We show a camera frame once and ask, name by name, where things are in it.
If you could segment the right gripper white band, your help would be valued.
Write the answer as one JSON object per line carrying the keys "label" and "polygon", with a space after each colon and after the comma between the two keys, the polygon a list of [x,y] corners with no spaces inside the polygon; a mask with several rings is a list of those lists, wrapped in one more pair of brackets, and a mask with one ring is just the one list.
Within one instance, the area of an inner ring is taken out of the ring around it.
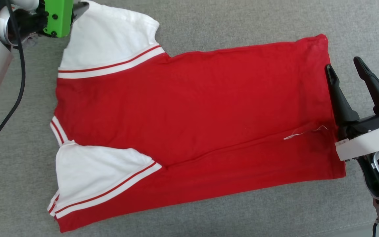
{"label": "right gripper white band", "polygon": [[379,200],[379,79],[361,57],[354,57],[354,65],[367,85],[375,115],[360,119],[344,96],[335,70],[327,64],[325,75],[335,123],[339,127],[336,152],[341,161],[357,161],[368,190],[373,198]]}

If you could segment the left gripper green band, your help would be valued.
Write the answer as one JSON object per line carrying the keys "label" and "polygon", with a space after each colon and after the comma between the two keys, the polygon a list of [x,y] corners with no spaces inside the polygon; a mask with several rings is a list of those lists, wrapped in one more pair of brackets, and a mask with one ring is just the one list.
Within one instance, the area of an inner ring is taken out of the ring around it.
{"label": "left gripper green band", "polygon": [[18,45],[37,36],[65,37],[89,7],[73,0],[0,0],[0,41]]}

